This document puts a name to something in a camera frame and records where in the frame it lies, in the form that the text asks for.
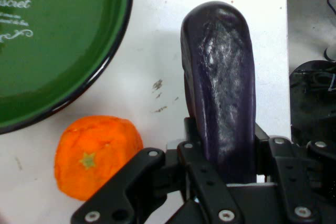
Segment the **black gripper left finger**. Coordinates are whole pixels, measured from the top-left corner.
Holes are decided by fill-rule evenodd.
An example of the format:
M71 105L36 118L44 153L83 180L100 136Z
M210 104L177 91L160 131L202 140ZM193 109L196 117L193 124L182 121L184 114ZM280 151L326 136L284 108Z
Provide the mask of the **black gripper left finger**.
M185 119L186 139L172 150L145 148L71 216L71 223L145 223L169 193L182 206L169 223L244 223L243 213L202 154L195 121Z

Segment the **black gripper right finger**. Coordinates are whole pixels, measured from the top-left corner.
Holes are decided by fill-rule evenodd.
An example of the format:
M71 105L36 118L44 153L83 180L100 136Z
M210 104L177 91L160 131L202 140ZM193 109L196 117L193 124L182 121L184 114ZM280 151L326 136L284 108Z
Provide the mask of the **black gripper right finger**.
M285 223L335 223L335 144L299 146L255 126L257 174L275 183Z

